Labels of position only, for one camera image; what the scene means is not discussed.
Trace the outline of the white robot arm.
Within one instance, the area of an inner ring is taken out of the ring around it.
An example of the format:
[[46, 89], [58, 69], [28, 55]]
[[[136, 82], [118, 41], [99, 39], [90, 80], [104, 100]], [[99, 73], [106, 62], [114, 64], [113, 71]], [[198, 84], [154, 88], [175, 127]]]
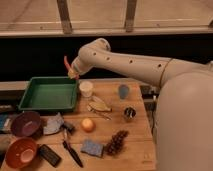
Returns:
[[78, 51], [71, 78], [103, 68], [160, 89], [155, 128], [157, 171], [213, 171], [213, 61], [119, 54], [104, 38]]

